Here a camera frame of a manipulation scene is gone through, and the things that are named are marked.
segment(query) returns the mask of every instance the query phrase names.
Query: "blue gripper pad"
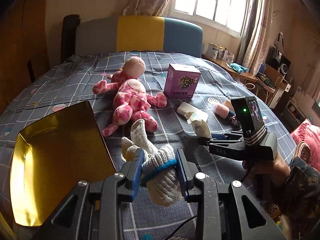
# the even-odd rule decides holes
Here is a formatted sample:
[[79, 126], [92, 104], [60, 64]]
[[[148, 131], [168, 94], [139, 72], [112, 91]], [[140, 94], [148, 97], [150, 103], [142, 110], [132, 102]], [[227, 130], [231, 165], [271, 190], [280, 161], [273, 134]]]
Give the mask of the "blue gripper pad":
[[127, 173], [127, 181], [125, 184], [125, 187], [127, 189], [131, 190], [131, 199], [132, 201], [136, 197], [139, 191], [139, 184], [140, 184], [140, 178], [141, 178], [141, 172], [142, 172], [142, 164], [144, 161], [144, 150], [141, 148], [138, 148], [133, 160], [131, 161], [131, 166], [129, 168], [129, 171]]
[[176, 151], [176, 160], [181, 194], [185, 199], [187, 199], [189, 197], [188, 190], [193, 188], [193, 176], [182, 149], [178, 149]]
[[220, 140], [228, 140], [228, 137], [224, 136], [223, 134], [212, 133], [211, 137], [212, 137], [212, 139], [216, 139], [218, 141], [220, 141]]

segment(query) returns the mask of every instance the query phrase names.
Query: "flower picture on box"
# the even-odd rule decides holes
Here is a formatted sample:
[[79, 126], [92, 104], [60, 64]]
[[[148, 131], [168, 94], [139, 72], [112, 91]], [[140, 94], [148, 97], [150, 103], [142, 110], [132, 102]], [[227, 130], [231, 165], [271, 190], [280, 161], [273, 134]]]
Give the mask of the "flower picture on box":
[[197, 77], [192, 78], [192, 77], [188, 77], [188, 76], [183, 76], [183, 77], [179, 78], [178, 83], [182, 89], [187, 90], [188, 87], [190, 87], [192, 84], [196, 84], [197, 81], [198, 81]]

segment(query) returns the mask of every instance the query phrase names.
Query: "black cable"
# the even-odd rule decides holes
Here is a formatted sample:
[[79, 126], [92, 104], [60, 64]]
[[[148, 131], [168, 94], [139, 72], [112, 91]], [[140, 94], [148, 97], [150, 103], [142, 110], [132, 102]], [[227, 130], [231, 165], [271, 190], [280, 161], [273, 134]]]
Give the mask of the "black cable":
[[[243, 176], [243, 178], [240, 180], [241, 183], [247, 178], [247, 176], [249, 175], [252, 167], [253, 167], [253, 164], [250, 165], [250, 167], [249, 167], [249, 169], [247, 170], [246, 174], [245, 174], [245, 175]], [[186, 223], [188, 223], [189, 221], [195, 219], [196, 217], [197, 217], [197, 216], [195, 215], [195, 216], [193, 216], [193, 217], [191, 217], [191, 218], [188, 218], [187, 220], [183, 221], [183, 222], [176, 228], [176, 230], [174, 230], [174, 231], [173, 231], [166, 239], [164, 239], [164, 240], [169, 240], [171, 237], [173, 237], [173, 235], [174, 235], [176, 232], [179, 231], [180, 228], [182, 228]]]
[[250, 165], [250, 167], [249, 167], [249, 169], [247, 170], [246, 174], [245, 174], [245, 175], [243, 176], [243, 178], [240, 180], [241, 183], [248, 177], [248, 175], [249, 175], [252, 167], [253, 167], [253, 164]]
[[177, 229], [174, 230], [174, 231], [171, 233], [171, 235], [169, 235], [165, 240], [169, 240], [171, 237], [173, 237], [173, 235], [174, 235], [176, 232], [178, 232], [178, 230], [179, 230], [180, 228], [182, 228], [186, 223], [188, 223], [189, 221], [195, 219], [196, 217], [197, 217], [197, 216], [193, 216], [193, 217], [188, 218], [187, 220], [183, 221], [183, 222], [177, 227]]

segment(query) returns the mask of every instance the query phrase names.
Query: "wrist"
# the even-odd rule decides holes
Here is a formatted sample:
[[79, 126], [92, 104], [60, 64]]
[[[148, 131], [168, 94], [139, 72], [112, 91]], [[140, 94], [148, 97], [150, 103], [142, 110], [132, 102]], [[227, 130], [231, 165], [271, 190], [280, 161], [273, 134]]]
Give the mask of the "wrist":
[[290, 177], [290, 167], [286, 164], [275, 168], [271, 174], [272, 182], [276, 187], [281, 187]]

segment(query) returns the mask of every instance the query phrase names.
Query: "plush toy head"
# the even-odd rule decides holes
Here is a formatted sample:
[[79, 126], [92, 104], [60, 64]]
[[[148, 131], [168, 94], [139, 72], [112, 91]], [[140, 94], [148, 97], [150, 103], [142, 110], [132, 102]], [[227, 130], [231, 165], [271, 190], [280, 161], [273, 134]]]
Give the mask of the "plush toy head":
[[143, 59], [140, 57], [131, 57], [129, 58], [124, 66], [122, 71], [128, 75], [130, 78], [138, 78], [146, 70], [146, 64]]
[[111, 79], [111, 82], [124, 82], [127, 79], [137, 79], [145, 70], [146, 64], [142, 58], [131, 57], [119, 71], [113, 75], [109, 75], [108, 79]]

